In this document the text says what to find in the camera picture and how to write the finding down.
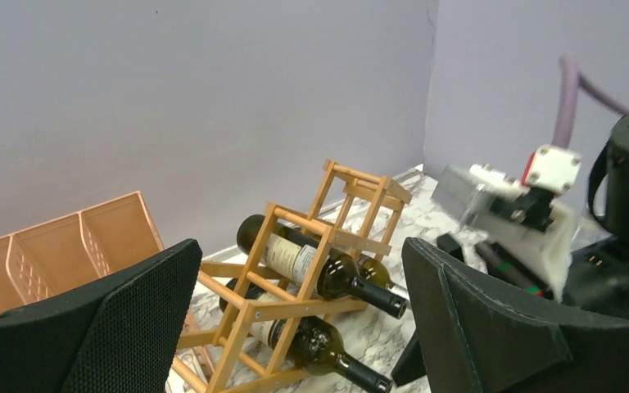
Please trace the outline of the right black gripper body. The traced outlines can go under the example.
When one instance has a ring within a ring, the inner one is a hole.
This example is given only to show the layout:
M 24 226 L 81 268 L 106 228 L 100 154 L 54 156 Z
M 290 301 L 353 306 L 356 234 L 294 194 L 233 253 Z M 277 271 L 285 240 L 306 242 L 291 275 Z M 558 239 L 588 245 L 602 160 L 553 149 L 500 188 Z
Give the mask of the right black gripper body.
M 499 242 L 481 241 L 474 250 L 493 278 L 549 300 L 555 298 L 553 288 Z M 615 237 L 607 237 L 575 250 L 571 257 L 559 302 L 629 319 L 629 249 Z

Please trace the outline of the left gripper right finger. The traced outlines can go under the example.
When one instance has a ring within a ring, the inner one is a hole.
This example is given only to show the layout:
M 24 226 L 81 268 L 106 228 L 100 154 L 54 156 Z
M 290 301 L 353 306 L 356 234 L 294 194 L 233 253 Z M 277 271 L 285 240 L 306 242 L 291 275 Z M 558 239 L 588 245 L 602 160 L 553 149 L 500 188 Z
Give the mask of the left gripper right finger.
M 392 378 L 434 392 L 629 392 L 629 319 L 533 295 L 418 237 L 404 265 L 416 329 Z

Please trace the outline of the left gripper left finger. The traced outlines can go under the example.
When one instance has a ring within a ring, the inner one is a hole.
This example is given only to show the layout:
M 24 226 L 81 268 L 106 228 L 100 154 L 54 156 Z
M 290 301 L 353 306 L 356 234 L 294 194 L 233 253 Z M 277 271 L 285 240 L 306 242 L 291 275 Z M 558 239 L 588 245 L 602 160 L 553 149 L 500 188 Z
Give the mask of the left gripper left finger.
M 201 258 L 187 239 L 0 314 L 0 392 L 162 392 Z

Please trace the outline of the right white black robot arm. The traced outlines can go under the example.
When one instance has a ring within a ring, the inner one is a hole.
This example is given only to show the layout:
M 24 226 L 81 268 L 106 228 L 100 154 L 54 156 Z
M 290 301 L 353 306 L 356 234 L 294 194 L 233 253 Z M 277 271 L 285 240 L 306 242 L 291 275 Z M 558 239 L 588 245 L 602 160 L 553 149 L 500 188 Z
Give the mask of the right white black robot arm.
M 559 201 L 581 167 L 578 154 L 537 149 L 523 176 L 489 165 L 447 166 L 432 194 L 461 225 L 488 240 L 477 246 L 489 274 L 538 296 L 590 312 L 629 319 L 629 115 L 612 128 L 587 181 L 587 207 L 605 238 L 574 248 L 575 212 Z

